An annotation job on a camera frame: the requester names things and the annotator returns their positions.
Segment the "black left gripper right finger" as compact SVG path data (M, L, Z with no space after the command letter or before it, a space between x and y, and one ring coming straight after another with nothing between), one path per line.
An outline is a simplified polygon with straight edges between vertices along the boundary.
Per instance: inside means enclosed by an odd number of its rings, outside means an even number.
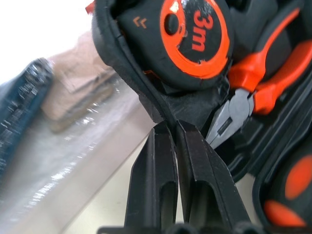
M249 222L227 165L200 131L178 121L175 142L184 221L195 228L225 230Z

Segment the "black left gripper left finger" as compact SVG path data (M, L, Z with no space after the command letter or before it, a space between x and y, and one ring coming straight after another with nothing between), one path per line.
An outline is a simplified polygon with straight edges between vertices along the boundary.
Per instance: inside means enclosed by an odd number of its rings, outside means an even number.
M131 170L126 227L166 229L176 221L178 176L175 149L164 122L154 126Z

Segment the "black plastic tool case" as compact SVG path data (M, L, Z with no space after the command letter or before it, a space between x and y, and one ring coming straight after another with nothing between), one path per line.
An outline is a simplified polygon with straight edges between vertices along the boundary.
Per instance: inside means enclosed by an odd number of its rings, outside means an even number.
M223 80L202 90L182 90L145 72L131 52L116 17L139 0L94 0L87 7L93 14L92 38L100 58L138 94L152 121L164 122L175 149L178 176L176 123L194 125L206 140L215 112L233 96L228 73L250 54L265 27L292 0L226 0L234 29L230 67ZM285 63L293 49L312 39L312 0L271 46L263 81L268 81ZM312 234L312 227L272 224L263 204L278 171L296 156L312 154L312 61L301 77L277 99L267 115L251 115L229 139L214 149L227 165L250 221L232 230L195 228L184 221L178 177L175 223L166 228L101 227L97 234Z

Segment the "black orange Phillips screwdriver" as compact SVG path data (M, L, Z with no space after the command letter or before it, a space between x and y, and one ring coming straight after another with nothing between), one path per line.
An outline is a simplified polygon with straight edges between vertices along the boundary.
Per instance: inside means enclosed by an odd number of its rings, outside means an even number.
M263 210L274 225L312 227L312 154L296 156L278 171Z

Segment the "clear plastic bag with cardboard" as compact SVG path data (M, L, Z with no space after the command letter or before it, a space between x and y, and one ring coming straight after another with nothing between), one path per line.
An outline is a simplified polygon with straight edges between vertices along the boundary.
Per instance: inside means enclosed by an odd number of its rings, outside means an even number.
M62 234L153 126L90 32L50 61L52 87L0 180L0 234Z

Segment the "black orange 3m tape measure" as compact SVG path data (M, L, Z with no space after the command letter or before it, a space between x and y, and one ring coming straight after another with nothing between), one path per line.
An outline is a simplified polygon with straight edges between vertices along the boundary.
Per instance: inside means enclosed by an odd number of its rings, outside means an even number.
M142 69L177 89L212 87L230 67L226 0L139 0L116 20Z

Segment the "blue plastic-wrapped package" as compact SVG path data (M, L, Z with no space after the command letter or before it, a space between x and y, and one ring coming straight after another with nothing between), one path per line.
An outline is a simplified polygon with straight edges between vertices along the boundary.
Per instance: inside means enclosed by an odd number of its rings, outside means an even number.
M53 81L52 63L38 58L0 90L0 180Z

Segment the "orange-handled combination pliers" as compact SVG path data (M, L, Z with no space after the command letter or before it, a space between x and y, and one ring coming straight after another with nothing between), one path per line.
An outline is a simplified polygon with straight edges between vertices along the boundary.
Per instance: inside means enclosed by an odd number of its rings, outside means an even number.
M312 39L299 43L281 68L268 81L263 81L271 46L299 16L303 4L303 0L292 0L283 6L265 27L254 50L231 67L228 78L235 92L214 114L206 136L212 148L229 139L251 115L269 114L277 99L308 68L312 61Z

